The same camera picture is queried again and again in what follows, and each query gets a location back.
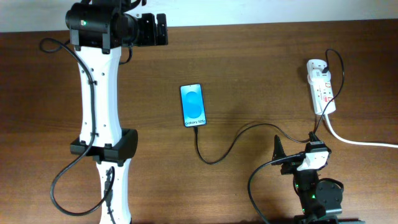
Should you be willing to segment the blue Galaxy smartphone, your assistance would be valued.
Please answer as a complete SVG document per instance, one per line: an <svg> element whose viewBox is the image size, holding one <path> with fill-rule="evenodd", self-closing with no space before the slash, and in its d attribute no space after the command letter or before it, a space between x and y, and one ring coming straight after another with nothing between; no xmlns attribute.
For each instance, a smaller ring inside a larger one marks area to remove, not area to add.
<svg viewBox="0 0 398 224"><path fill-rule="evenodd" d="M180 87L183 124L186 128L206 124L203 93L199 83Z"/></svg>

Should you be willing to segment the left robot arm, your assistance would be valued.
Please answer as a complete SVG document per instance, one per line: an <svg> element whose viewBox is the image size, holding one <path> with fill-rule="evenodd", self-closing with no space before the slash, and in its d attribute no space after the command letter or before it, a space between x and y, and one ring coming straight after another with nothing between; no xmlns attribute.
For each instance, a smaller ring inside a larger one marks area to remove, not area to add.
<svg viewBox="0 0 398 224"><path fill-rule="evenodd" d="M118 115L118 68L122 49L168 44L165 14L128 12L146 1L82 1L66 13L81 78L83 120L70 150L92 157L100 176L101 223L131 223L129 165L138 133L121 127Z"/></svg>

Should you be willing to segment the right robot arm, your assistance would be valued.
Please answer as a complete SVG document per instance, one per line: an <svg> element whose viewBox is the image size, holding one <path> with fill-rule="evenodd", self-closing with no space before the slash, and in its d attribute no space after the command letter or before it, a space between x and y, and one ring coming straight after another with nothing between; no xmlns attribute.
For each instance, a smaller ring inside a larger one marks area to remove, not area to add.
<svg viewBox="0 0 398 224"><path fill-rule="evenodd" d="M319 178L318 171L327 165L331 149L313 132L305 150L287 156L280 137L274 136L272 162L280 165L282 175L293 175L293 185L300 199L302 215L294 216L294 223L338 223L342 213L344 185L330 178Z"/></svg>

